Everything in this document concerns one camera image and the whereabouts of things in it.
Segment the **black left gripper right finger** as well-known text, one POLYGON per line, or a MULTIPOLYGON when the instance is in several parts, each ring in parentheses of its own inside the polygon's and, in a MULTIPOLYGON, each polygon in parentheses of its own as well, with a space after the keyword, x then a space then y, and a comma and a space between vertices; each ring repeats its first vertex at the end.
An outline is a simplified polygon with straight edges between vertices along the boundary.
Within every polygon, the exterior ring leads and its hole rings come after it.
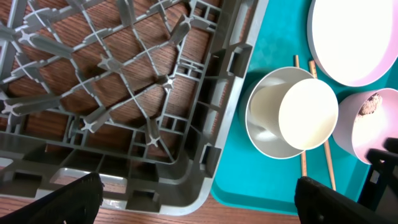
POLYGON ((366 183, 359 202, 355 202, 312 178, 302 177, 297 181, 294 204, 301 223, 390 223, 373 210, 388 187, 393 190, 392 196, 397 198, 397 177, 387 180, 380 177, 376 184, 366 183))

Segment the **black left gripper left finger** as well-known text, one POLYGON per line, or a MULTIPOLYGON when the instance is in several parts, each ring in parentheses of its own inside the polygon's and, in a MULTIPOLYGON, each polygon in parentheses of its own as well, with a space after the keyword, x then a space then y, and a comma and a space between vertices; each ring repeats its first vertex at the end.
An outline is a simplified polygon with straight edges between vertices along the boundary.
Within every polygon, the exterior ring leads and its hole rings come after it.
POLYGON ((93 223, 103 203, 104 185, 89 173, 1 217, 1 223, 93 223))

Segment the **white plastic cup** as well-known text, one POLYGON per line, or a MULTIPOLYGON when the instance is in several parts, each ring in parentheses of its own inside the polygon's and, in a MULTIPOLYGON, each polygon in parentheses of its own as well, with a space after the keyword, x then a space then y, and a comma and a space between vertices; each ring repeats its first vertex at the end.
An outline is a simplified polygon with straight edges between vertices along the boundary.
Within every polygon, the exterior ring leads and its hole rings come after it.
POLYGON ((323 144, 338 120, 338 101, 325 82, 306 78, 260 88, 249 103, 254 124, 303 151, 323 144))

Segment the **pink bowl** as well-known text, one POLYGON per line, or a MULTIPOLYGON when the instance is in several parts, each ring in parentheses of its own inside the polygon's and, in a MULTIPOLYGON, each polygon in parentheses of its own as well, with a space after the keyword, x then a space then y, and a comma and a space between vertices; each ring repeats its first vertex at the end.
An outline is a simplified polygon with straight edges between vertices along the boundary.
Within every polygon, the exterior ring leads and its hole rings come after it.
POLYGON ((366 154, 370 149, 384 151, 386 139, 397 137, 397 90, 383 88, 346 97, 339 104, 338 121, 332 136, 340 148, 369 164, 366 154), (375 112, 360 116, 363 105, 376 95, 381 100, 375 112))

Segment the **rice and food scraps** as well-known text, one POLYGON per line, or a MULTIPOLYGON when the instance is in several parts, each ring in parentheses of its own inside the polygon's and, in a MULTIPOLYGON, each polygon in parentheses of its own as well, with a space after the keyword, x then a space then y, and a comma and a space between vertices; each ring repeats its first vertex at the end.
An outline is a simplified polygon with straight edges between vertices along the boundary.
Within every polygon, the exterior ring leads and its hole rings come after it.
POLYGON ((355 121, 359 121, 366 115, 373 114, 382 105, 382 96, 378 93, 371 95, 362 105, 358 114, 356 115, 355 121))

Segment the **grey plastic dishwasher rack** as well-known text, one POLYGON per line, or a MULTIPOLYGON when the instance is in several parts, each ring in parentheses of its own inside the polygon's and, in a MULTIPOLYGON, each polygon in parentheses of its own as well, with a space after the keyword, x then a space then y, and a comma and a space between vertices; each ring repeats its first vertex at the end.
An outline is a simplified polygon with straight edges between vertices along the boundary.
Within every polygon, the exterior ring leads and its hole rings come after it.
POLYGON ((103 207, 207 200, 267 1, 2 1, 1 196, 91 172, 103 207))

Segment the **black rectangular tray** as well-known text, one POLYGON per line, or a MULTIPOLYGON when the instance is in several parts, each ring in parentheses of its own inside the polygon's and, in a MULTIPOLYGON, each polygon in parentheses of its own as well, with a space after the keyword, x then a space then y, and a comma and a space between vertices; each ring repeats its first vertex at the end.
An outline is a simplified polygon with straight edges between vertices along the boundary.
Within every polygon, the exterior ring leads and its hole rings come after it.
POLYGON ((397 139, 387 138, 383 149, 371 148, 371 168, 359 203, 385 218, 397 221, 397 139))

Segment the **teal plastic serving tray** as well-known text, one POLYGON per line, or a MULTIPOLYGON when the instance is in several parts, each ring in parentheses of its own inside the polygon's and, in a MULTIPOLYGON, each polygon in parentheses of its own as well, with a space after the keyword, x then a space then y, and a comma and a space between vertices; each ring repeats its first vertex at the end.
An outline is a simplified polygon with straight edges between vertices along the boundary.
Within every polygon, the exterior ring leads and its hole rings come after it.
MULTIPOLYGON (((287 67, 292 65, 294 55, 298 55, 302 68, 308 68, 308 62, 314 60, 307 39, 311 3, 312 0, 273 0, 268 3, 249 72, 270 72, 287 67)), ((318 78, 333 89, 339 103, 355 93, 383 88, 397 90, 397 59, 380 79, 358 87, 342 85, 325 75, 317 64, 316 66, 318 78)), ((369 164, 340 148, 333 136, 329 143, 337 191, 351 200, 359 199, 368 176, 369 164)), ((320 146, 312 149, 306 157, 308 176, 330 186, 324 148, 320 146)), ((224 205, 295 215, 295 186, 301 175, 300 156, 273 159, 263 155, 252 145, 236 114, 211 193, 224 205)))

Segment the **grey shallow bowl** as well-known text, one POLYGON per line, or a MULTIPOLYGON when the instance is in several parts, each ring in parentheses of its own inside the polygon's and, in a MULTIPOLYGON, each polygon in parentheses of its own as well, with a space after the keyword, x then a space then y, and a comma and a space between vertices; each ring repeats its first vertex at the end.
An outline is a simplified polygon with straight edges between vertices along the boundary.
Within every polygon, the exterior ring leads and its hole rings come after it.
POLYGON ((303 153, 256 124, 250 112, 254 94, 264 87, 312 78, 308 71, 297 67, 282 67, 274 71, 254 70, 248 73, 238 103, 238 118, 252 145, 263 155, 273 159, 290 159, 303 153))

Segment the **right wooden chopstick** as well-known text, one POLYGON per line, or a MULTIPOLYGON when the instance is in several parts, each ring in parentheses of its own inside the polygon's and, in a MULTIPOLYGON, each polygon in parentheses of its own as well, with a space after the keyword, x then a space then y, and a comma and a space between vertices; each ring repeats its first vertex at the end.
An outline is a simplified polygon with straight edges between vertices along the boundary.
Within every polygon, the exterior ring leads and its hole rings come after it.
MULTIPOLYGON (((308 65, 309 65, 310 73, 313 75, 313 77, 318 78, 315 61, 310 60, 308 62, 308 65)), ((323 145, 324 145, 325 157, 326 157, 326 162, 327 162, 329 176, 330 176, 331 187, 333 190, 336 190, 335 174, 334 174, 333 162, 332 162, 332 158, 331 158, 330 143, 328 140, 326 140, 323 145)))

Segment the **wooden chopstick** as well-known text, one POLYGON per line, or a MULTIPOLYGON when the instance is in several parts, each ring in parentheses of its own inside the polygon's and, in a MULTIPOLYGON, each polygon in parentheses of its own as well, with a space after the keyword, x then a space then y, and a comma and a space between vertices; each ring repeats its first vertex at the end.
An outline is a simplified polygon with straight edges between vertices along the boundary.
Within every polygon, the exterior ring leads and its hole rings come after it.
MULTIPOLYGON (((315 61, 310 60, 308 62, 308 65, 309 65, 310 73, 313 75, 313 77, 318 78, 315 61)), ((326 140, 323 145, 324 145, 325 157, 326 157, 326 162, 327 162, 329 176, 330 176, 331 187, 333 190, 336 190, 335 174, 334 174, 333 162, 332 162, 332 158, 331 158, 330 143, 328 140, 326 140)))
MULTIPOLYGON (((298 55, 294 55, 294 65, 296 67, 300 67, 299 56, 298 55)), ((300 159, 301 159, 302 176, 307 176, 307 157, 306 157, 306 152, 305 151, 303 151, 303 153, 301 153, 300 159)))

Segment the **left wooden chopstick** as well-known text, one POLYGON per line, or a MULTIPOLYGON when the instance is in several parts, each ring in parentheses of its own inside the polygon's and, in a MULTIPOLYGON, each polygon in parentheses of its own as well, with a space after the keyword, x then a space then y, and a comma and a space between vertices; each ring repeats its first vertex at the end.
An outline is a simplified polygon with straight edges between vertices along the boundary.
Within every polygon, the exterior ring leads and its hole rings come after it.
MULTIPOLYGON (((294 65, 296 67, 300 67, 299 56, 298 55, 294 55, 294 65)), ((307 157, 306 157, 306 152, 305 151, 303 151, 303 153, 301 153, 300 159, 301 159, 302 176, 307 176, 307 157)))

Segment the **large white round plate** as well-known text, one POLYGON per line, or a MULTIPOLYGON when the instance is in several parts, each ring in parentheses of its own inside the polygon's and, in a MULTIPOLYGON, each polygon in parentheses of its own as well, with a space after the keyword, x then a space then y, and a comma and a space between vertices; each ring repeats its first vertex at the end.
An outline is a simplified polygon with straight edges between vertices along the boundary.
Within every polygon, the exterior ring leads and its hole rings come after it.
POLYGON ((397 59, 397 0, 314 0, 307 39, 316 64, 334 81, 374 83, 397 59))

